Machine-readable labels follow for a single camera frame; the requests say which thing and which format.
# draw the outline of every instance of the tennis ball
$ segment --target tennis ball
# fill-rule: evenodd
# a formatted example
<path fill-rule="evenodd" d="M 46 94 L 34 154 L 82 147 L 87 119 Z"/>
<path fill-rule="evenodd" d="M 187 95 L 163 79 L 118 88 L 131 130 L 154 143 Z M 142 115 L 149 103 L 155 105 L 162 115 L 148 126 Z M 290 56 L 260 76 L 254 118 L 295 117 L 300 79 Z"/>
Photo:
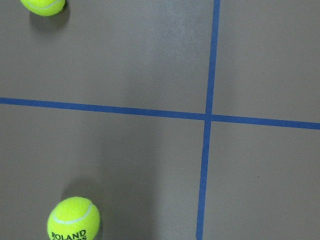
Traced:
<path fill-rule="evenodd" d="M 63 200 L 52 210 L 47 232 L 51 240 L 92 240 L 99 224 L 97 207 L 89 199 L 74 196 Z"/>
<path fill-rule="evenodd" d="M 31 12 L 41 16 L 52 16 L 64 7 L 65 0 L 21 0 L 22 4 Z"/>

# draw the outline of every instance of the printed logo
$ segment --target printed logo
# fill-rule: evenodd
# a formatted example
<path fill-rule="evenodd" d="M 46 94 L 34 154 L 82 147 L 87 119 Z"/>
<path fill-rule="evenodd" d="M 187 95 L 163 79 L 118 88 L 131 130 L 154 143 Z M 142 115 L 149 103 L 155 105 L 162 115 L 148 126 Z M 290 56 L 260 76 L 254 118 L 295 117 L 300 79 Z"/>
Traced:
<path fill-rule="evenodd" d="M 76 233 L 62 235 L 59 233 L 51 232 L 52 240 L 87 240 L 86 230 L 81 230 Z"/>

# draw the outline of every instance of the fuzzy tennis ball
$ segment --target fuzzy tennis ball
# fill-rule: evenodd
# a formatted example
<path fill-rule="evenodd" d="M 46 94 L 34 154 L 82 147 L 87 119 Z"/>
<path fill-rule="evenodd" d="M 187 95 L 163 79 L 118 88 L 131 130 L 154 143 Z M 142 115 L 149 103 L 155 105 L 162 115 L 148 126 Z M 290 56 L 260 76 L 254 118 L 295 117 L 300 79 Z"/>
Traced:
<path fill-rule="evenodd" d="M 100 225 L 97 207 L 83 197 L 60 202 L 51 212 L 47 232 L 51 240 L 92 240 Z"/>
<path fill-rule="evenodd" d="M 66 3 L 65 0 L 21 0 L 31 12 L 41 16 L 52 16 L 59 13 Z"/>

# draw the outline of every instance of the yellow tennis ball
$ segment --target yellow tennis ball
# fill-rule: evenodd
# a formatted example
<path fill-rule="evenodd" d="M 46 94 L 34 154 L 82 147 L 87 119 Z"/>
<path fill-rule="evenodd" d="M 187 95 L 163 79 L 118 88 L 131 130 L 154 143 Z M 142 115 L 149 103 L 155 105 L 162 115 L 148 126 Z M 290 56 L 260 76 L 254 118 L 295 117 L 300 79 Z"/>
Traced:
<path fill-rule="evenodd" d="M 31 12 L 41 16 L 52 16 L 59 13 L 66 3 L 65 0 L 21 0 Z"/>
<path fill-rule="evenodd" d="M 51 240 L 92 240 L 100 225 L 97 207 L 83 197 L 60 202 L 51 212 L 47 232 Z"/>

